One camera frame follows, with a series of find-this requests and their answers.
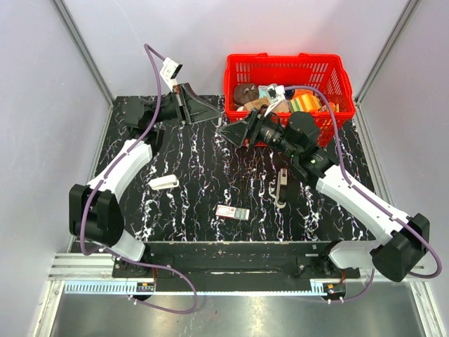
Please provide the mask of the large beige stapler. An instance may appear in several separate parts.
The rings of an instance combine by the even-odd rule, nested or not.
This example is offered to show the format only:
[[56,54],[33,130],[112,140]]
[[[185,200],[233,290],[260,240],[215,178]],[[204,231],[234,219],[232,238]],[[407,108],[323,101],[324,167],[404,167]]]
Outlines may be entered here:
[[278,173],[275,196],[275,205],[279,209],[282,209],[286,206],[287,186],[288,170],[286,168],[282,168]]

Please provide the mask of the red white staple box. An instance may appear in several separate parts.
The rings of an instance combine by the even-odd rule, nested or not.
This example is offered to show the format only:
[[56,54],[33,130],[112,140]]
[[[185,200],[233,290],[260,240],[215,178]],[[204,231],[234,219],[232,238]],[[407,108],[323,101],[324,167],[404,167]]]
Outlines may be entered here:
[[234,206],[217,205],[215,215],[236,220],[249,220],[250,210]]

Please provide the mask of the small white stapler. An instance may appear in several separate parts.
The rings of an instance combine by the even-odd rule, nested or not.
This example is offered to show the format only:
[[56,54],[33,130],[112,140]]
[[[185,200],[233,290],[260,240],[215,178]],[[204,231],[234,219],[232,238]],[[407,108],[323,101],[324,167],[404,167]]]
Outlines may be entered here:
[[176,175],[162,176],[159,178],[151,179],[149,186],[153,190],[165,190],[175,188],[179,186],[179,180]]

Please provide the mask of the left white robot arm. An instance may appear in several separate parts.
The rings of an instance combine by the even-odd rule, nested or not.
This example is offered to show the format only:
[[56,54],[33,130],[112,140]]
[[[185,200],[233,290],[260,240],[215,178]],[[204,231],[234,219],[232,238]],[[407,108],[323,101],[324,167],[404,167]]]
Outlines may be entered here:
[[88,240],[128,259],[128,270],[146,277],[152,261],[150,250],[124,227],[119,201],[130,182],[158,153],[164,130],[162,121],[184,125],[218,119],[221,112],[200,99],[189,84],[178,84],[154,102],[131,97],[122,105],[128,139],[117,157],[86,185],[75,184],[69,191],[69,231],[80,241]]

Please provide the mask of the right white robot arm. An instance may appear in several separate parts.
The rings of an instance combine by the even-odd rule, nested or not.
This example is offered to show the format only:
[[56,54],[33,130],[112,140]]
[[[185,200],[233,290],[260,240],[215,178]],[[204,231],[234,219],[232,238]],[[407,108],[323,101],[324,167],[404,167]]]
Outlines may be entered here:
[[325,277],[334,278],[351,267],[376,269],[401,282],[428,252],[429,220],[421,213],[409,216],[396,209],[349,175],[318,145],[319,128],[310,114],[294,112],[280,126],[272,115],[253,110],[217,132],[237,147],[263,143],[286,155],[300,181],[336,201],[374,236],[367,242],[331,244],[319,261]]

